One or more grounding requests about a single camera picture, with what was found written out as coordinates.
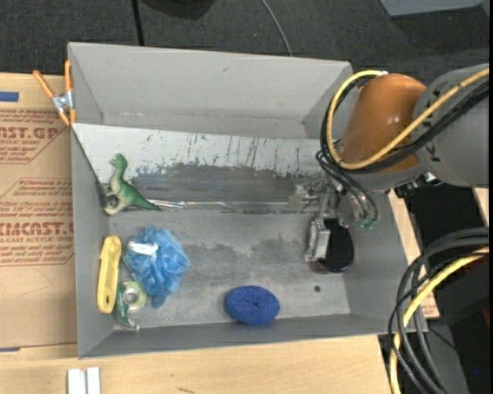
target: green toy dinosaur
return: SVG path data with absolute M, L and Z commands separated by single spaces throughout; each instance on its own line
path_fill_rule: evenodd
M 117 153 L 115 158 L 113 158 L 110 163 L 115 166 L 115 173 L 109 182 L 109 190 L 106 196 L 109 198 L 112 198 L 111 196 L 115 196 L 118 203 L 116 203 L 116 205 L 107 204 L 104 207 L 104 212 L 106 212 L 109 216 L 113 216 L 124 208 L 130 206 L 147 208 L 150 210 L 161 210 L 160 207 L 149 202 L 141 194 L 139 194 L 139 191 L 124 181 L 122 176 L 126 171 L 128 162 L 120 153 Z

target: blue mesh sponge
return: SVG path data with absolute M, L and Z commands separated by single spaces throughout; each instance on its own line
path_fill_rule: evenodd
M 264 287 L 240 286 L 225 296 L 224 309 L 240 323 L 260 326 L 276 318 L 279 313 L 279 301 Z
M 151 297 L 152 306 L 160 307 L 166 297 L 174 293 L 182 280 L 190 260 L 172 232 L 147 225 L 139 235 L 131 238 L 138 244 L 156 244 L 156 255 L 144 255 L 128 250 L 122 257 L 131 275 Z

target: table surface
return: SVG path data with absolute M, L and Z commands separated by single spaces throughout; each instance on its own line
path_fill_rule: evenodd
M 61 76 L 48 76 L 48 79 L 56 92 L 62 91 Z M 33 103 L 40 98 L 39 86 L 31 75 L 0 73 L 0 90 L 20 91 L 21 103 Z M 478 197 L 485 212 L 487 195 L 480 192 Z M 391 205 L 406 255 L 413 260 L 419 250 L 405 204 L 391 195 Z M 426 312 L 437 314 L 434 303 L 427 306 Z M 390 393 L 376 336 L 91 360 L 78 360 L 76 356 L 76 344 L 0 353 L 0 392 L 66 392 L 68 369 L 99 366 L 103 394 L 127 390 L 139 393 Z

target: gray bin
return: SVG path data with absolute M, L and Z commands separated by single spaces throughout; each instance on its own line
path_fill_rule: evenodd
M 193 169 L 196 188 L 200 172 L 223 177 L 209 197 L 251 193 L 260 203 L 287 198 L 293 180 L 320 173 L 314 159 L 320 121 L 333 92 L 352 74 L 347 62 L 74 43 L 68 53 L 77 115 L 71 155 L 80 357 L 386 332 L 407 260 L 384 194 L 375 195 L 380 220 L 374 230 L 351 231 L 351 269 L 324 274 L 304 261 L 313 211 L 186 208 L 109 217 L 95 188 L 97 180 L 109 181 L 108 160 L 121 152 L 131 166 L 127 179 L 152 188 L 143 190 L 149 198 L 158 196 L 153 184 L 164 178 L 157 167 L 162 172 L 179 164 Z M 209 165 L 211 154 L 224 150 L 223 139 L 229 139 L 234 160 L 226 163 L 222 156 L 215 162 L 223 164 Z M 279 158 L 271 163 L 274 148 Z M 200 151 L 197 161 L 191 150 Z M 242 167 L 254 166 L 263 173 L 279 168 L 284 179 L 241 175 Z M 184 179 L 186 184 L 191 175 Z M 238 182 L 246 193 L 234 192 Z M 281 186 L 270 187 L 271 193 L 267 183 Z M 148 223 L 172 231 L 191 266 L 161 308 L 141 311 L 139 332 L 124 332 L 96 304 L 99 254 L 107 235 L 118 235 L 125 245 Z M 123 265 L 120 274 L 129 276 Z M 267 326 L 251 328 L 224 312 L 227 291 L 248 284 L 279 298 L 279 316 Z

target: bin floor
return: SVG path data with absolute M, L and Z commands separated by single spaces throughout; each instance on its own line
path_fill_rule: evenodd
M 224 297 L 244 285 L 272 291 L 281 304 L 278 318 L 350 312 L 343 274 L 314 271 L 304 260 L 310 214 L 134 211 L 109 220 L 124 247 L 148 223 L 166 228 L 191 261 L 179 290 L 158 309 L 148 301 L 136 317 L 142 328 L 231 321 Z M 131 280 L 124 265 L 122 280 Z

